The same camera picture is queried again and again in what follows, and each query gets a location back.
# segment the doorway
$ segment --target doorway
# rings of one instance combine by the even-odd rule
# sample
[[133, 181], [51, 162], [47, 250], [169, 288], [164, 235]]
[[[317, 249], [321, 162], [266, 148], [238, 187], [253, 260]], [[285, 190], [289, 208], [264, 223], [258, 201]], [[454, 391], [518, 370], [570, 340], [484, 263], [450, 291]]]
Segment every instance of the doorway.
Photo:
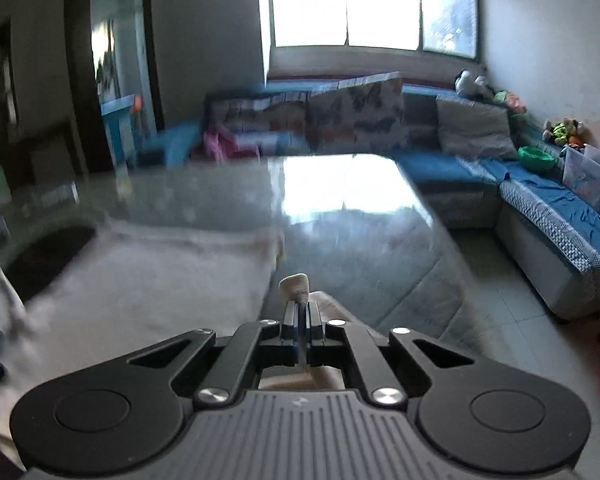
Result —
[[87, 167], [124, 174], [164, 129], [150, 0], [65, 0], [65, 34]]

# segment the tiled floor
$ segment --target tiled floor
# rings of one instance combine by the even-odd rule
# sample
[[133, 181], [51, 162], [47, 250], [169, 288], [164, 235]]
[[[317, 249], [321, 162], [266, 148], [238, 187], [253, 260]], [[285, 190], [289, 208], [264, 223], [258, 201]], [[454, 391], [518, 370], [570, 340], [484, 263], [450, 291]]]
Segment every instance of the tiled floor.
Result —
[[485, 351], [580, 395], [592, 431], [576, 471], [584, 480], [600, 480], [600, 316], [557, 324], [491, 232], [457, 232], [454, 238], [474, 274], [470, 299], [484, 322]]

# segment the ribbed gray plate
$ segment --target ribbed gray plate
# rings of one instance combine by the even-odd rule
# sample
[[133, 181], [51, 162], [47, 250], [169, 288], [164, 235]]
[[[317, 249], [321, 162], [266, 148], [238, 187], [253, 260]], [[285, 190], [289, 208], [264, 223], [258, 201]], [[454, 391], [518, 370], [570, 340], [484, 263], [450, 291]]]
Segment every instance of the ribbed gray plate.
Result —
[[[26, 480], [55, 476], [31, 471]], [[249, 391], [240, 404], [201, 412], [179, 441], [119, 480], [477, 480], [435, 454], [401, 412], [354, 391]], [[560, 471], [551, 480], [577, 478]]]

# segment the door frame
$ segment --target door frame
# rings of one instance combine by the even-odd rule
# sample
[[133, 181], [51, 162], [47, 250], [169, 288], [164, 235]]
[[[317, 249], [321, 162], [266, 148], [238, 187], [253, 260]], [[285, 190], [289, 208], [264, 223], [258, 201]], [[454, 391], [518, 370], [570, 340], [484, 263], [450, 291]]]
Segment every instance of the door frame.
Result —
[[[151, 0], [142, 0], [146, 62], [156, 129], [164, 129], [164, 113], [155, 63]], [[64, 0], [64, 40], [78, 136], [89, 173], [113, 171], [109, 142], [100, 113], [91, 51], [91, 0]]]

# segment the pink chair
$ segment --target pink chair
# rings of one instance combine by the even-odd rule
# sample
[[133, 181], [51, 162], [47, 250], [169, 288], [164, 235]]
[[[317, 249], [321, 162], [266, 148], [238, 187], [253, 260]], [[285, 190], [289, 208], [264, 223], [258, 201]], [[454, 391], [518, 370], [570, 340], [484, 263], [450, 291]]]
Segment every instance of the pink chair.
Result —
[[205, 132], [203, 142], [206, 156], [218, 163], [232, 158], [257, 158], [260, 160], [260, 150], [257, 146], [239, 146], [235, 135], [222, 124], [210, 127]]

